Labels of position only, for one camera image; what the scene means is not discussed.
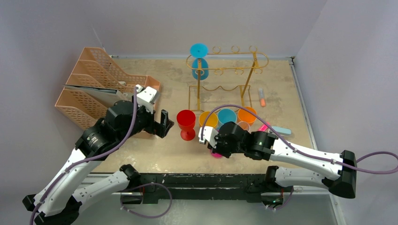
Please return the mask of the clear wine glass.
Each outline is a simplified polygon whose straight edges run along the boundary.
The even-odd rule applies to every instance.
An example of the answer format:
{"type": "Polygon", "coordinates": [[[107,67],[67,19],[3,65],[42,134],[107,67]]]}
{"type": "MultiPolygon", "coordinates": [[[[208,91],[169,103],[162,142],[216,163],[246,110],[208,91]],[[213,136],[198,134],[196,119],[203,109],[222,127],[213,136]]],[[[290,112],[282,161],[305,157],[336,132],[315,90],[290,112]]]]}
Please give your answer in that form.
{"type": "Polygon", "coordinates": [[[238,125],[239,127],[241,127],[243,130],[245,130],[245,131],[247,131],[247,132],[250,132],[251,126],[250,126],[249,123],[247,123],[247,122],[245,122],[245,121],[240,121],[237,125],[238,125]]]}

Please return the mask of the magenta wine glass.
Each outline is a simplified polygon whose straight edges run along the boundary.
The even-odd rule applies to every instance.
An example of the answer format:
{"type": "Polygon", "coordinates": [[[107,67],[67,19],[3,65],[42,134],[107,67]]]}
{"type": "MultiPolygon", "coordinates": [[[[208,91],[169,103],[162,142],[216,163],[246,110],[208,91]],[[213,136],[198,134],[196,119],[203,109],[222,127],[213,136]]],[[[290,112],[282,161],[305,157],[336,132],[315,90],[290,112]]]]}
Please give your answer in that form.
{"type": "Polygon", "coordinates": [[[213,156],[214,158],[222,158],[222,155],[221,155],[221,154],[213,153],[213,152],[210,152],[210,154],[211,154],[211,156],[213,156]]]}

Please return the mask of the blue wine glass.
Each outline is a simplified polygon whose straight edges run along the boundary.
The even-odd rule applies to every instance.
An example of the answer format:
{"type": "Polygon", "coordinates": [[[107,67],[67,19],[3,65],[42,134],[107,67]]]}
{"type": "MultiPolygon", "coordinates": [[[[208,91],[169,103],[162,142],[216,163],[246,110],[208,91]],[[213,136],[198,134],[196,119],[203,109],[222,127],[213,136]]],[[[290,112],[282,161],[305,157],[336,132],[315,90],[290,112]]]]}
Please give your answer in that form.
{"type": "Polygon", "coordinates": [[[218,114],[218,126],[221,127],[223,124],[227,122],[234,122],[236,123],[237,121],[237,115],[236,113],[228,108],[223,108],[221,109],[218,114]]]}
{"type": "Polygon", "coordinates": [[[190,47],[190,54],[194,58],[191,65],[191,73],[193,78],[196,80],[200,76],[200,80],[205,80],[208,78],[208,62],[204,59],[208,54],[208,47],[203,43],[196,43],[190,47]]]}

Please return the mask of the yellow wine glass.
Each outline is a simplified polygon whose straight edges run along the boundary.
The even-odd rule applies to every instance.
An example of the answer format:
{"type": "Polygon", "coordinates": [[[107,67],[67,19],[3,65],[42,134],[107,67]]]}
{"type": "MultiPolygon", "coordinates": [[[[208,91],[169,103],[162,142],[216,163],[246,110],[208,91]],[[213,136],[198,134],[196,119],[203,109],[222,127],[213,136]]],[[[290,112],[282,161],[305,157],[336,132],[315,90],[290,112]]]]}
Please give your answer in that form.
{"type": "Polygon", "coordinates": [[[210,113],[210,111],[205,111],[199,116],[199,125],[200,127],[203,126],[210,126],[213,128],[218,127],[218,117],[215,113],[210,113]]]}

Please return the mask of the orange wine glass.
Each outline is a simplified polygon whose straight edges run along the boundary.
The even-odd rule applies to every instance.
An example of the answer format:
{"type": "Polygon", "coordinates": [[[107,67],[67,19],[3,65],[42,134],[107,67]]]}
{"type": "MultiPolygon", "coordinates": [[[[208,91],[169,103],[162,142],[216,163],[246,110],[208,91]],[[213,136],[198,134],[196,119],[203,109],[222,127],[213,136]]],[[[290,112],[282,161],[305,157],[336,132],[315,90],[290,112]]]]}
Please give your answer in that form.
{"type": "Polygon", "coordinates": [[[245,109],[239,109],[237,112],[237,120],[238,122],[244,121],[248,123],[250,126],[254,124],[254,122],[257,120],[256,116],[257,112],[255,109],[249,106],[245,106],[245,109]]]}

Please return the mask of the red wine glass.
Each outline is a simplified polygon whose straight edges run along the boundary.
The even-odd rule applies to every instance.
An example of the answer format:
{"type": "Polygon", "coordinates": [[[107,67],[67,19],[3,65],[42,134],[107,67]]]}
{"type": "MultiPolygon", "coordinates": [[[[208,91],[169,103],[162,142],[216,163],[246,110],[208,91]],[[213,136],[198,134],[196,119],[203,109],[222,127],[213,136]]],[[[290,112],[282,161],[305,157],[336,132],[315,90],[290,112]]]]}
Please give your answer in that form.
{"type": "Polygon", "coordinates": [[[181,110],[177,116],[177,123],[181,129],[180,136],[185,141],[191,141],[194,139],[196,133],[194,130],[196,123],[196,115],[191,110],[181,110]]]}

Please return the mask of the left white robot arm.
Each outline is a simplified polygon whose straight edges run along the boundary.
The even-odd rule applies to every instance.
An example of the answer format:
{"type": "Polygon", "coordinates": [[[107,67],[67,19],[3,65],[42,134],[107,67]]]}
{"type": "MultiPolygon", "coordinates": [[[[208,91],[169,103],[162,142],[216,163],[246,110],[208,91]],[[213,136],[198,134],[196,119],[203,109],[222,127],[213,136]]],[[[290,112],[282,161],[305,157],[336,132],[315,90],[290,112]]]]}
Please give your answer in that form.
{"type": "Polygon", "coordinates": [[[118,101],[106,115],[86,129],[70,157],[52,181],[39,193],[27,195],[23,204],[31,211],[31,225],[70,225],[89,206],[119,191],[144,193],[154,181],[143,178],[132,165],[122,165],[108,177],[86,187],[82,181],[131,136],[142,131],[160,138],[174,125],[166,110],[154,119],[153,104],[118,101]]]}

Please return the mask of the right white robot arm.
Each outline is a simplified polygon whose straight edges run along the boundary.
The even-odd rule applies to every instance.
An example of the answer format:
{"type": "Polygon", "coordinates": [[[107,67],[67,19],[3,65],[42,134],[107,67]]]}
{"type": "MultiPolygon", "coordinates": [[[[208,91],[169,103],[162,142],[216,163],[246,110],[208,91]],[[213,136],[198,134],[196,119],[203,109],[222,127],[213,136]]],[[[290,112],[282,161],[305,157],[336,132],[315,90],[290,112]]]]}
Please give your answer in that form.
{"type": "Polygon", "coordinates": [[[355,154],[327,153],[283,141],[274,133],[248,132],[234,122],[227,122],[219,130],[206,126],[199,135],[201,142],[216,154],[229,158],[234,153],[253,160],[283,162],[297,169],[269,167],[263,184],[270,191],[278,187],[311,186],[327,189],[331,194],[354,199],[356,197],[357,165],[355,154]]]}

